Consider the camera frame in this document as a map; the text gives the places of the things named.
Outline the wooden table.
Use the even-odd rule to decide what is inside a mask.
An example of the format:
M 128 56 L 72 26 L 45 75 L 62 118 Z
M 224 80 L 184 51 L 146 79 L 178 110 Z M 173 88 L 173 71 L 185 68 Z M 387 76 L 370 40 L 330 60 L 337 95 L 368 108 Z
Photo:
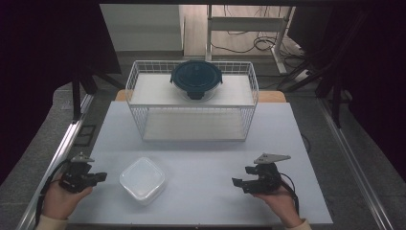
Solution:
M 120 90 L 116 95 L 116 101 L 125 101 L 125 91 Z M 286 103 L 284 94 L 280 91 L 260 91 L 259 92 L 260 103 Z

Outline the white desk frame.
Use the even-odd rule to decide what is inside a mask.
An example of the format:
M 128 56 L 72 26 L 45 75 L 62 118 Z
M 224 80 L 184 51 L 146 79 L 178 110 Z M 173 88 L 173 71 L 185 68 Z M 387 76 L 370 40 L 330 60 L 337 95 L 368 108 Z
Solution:
M 211 60 L 213 57 L 212 43 L 213 32 L 240 32 L 240 33 L 274 33 L 276 35 L 275 43 L 269 48 L 275 60 L 276 66 L 281 75 L 286 75 L 287 71 L 282 61 L 281 46 L 284 38 L 292 7 L 288 7 L 284 14 L 279 17 L 240 17 L 240 16 L 213 16 L 213 6 L 207 6 L 207 40 L 205 47 L 205 59 Z

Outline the white power strip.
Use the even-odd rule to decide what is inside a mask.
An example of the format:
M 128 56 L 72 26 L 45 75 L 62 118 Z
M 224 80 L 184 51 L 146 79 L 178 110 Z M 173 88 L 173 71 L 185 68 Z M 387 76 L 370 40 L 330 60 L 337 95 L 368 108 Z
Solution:
M 311 71 L 308 69 L 304 69 L 298 76 L 296 76 L 293 81 L 299 82 L 306 79 L 311 74 Z

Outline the black stand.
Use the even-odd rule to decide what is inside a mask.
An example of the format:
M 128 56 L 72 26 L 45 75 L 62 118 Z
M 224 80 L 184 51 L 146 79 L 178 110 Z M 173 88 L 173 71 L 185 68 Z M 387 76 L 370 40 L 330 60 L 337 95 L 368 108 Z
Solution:
M 304 62 L 277 89 L 293 92 L 321 80 L 315 95 L 325 98 L 332 93 L 332 118 L 340 127 L 342 76 L 338 69 L 365 17 L 365 11 L 356 6 L 298 7 L 287 35 L 304 50 Z M 299 82 L 293 81 L 304 69 L 311 74 Z
M 93 79 L 96 76 L 103 81 L 115 86 L 118 89 L 124 89 L 124 85 L 115 80 L 113 77 L 108 76 L 101 70 L 98 70 L 91 66 L 85 66 L 82 68 L 77 68 L 72 77 L 72 95 L 73 95 L 73 123 L 75 124 L 81 117 L 82 105 L 80 100 L 80 89 L 83 88 L 84 91 L 89 95 L 95 95 L 98 87 Z

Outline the square clear plastic container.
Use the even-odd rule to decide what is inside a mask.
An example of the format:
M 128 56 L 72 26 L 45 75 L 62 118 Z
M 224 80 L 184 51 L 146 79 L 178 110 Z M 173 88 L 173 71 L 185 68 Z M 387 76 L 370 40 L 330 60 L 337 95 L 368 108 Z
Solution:
M 140 204 L 148 205 L 165 188 L 165 173 L 149 158 L 141 157 L 120 175 L 120 184 Z

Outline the white cabinet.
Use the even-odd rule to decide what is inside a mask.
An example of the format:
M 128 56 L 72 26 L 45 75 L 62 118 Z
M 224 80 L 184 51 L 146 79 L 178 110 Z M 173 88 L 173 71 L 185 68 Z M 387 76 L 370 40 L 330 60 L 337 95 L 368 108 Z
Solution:
M 184 14 L 180 5 L 100 4 L 114 49 L 183 50 Z

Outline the round dark-lidded glass container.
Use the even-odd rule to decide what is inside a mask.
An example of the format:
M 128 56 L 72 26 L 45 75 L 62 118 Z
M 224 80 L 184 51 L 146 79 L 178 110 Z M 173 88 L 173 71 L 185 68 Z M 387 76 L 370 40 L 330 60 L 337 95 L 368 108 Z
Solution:
M 185 100 L 204 102 L 214 95 L 223 79 L 222 72 L 214 64 L 203 60 L 189 60 L 172 70 L 169 82 Z

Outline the person's left hand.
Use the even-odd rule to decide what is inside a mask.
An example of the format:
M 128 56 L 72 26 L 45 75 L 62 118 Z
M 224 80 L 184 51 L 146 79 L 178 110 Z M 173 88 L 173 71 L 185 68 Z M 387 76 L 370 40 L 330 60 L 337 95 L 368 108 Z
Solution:
M 92 187 L 87 187 L 80 193 L 70 193 L 61 188 L 57 182 L 52 183 L 44 198 L 42 215 L 51 219 L 66 220 L 92 191 Z

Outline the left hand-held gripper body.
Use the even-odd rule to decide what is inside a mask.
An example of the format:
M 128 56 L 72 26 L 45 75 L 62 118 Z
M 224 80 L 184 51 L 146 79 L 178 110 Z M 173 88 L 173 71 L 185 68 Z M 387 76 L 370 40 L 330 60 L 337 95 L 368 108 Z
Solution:
M 94 159 L 83 153 L 74 156 L 62 174 L 59 186 L 70 193 L 81 193 L 85 188 L 93 187 L 89 185 L 92 174 L 84 171 L 85 165 L 90 165 L 90 162 L 94 162 Z

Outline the person's right hand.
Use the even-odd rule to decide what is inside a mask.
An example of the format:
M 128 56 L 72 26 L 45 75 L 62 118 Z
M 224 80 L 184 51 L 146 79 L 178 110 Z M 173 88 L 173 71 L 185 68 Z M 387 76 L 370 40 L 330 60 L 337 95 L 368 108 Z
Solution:
M 254 194 L 254 197 L 264 201 L 279 217 L 284 227 L 295 228 L 304 222 L 295 209 L 293 198 L 284 187 L 280 187 L 271 195 Z

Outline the white wire rack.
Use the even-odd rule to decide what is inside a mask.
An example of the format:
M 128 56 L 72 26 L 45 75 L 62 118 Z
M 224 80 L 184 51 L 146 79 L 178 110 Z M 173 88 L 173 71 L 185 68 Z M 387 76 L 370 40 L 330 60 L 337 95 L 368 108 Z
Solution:
M 259 100 L 254 65 L 249 61 L 207 61 L 223 83 L 204 102 L 185 100 L 171 84 L 172 70 L 188 60 L 133 63 L 125 99 L 146 141 L 243 141 Z

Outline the black floor plate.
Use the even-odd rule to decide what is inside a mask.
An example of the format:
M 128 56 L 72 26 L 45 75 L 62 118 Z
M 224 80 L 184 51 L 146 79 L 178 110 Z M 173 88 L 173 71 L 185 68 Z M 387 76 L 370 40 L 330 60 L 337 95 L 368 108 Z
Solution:
M 91 144 L 91 141 L 95 134 L 95 130 L 96 130 L 95 125 L 82 126 L 75 139 L 74 145 L 78 147 L 88 147 Z

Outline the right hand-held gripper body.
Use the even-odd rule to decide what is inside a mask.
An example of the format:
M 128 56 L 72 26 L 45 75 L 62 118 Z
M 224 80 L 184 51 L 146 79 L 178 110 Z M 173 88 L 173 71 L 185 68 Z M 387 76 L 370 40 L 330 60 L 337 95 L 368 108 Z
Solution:
M 254 161 L 258 169 L 254 194 L 271 194 L 280 188 L 282 177 L 276 163 L 287 159 L 290 159 L 289 155 L 263 153 Z

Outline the aluminium rail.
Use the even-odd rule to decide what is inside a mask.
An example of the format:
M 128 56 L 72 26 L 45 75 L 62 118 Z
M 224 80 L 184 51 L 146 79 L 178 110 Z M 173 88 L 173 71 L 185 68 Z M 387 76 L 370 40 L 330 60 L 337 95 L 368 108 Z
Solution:
M 68 153 L 72 148 L 77 135 L 79 134 L 79 131 L 83 124 L 83 120 L 86 117 L 89 107 L 93 100 L 94 96 L 88 94 L 86 94 L 82 99 L 80 103 L 79 119 L 76 122 L 72 122 L 68 126 L 47 170 L 45 171 L 43 177 L 39 182 L 37 189 L 34 192 L 34 196 L 29 202 L 29 205 L 26 208 L 19 223 L 17 224 L 15 230 L 34 230 L 36 205 L 39 197 L 42 195 L 42 189 L 46 184 L 48 177 L 52 174 L 52 172 L 56 173 L 57 166 L 67 158 Z
M 372 187 L 369 179 L 356 159 L 348 139 L 342 129 L 335 124 L 332 118 L 332 110 L 329 108 L 328 102 L 323 99 L 317 99 L 317 102 L 379 230 L 395 230 L 377 192 Z

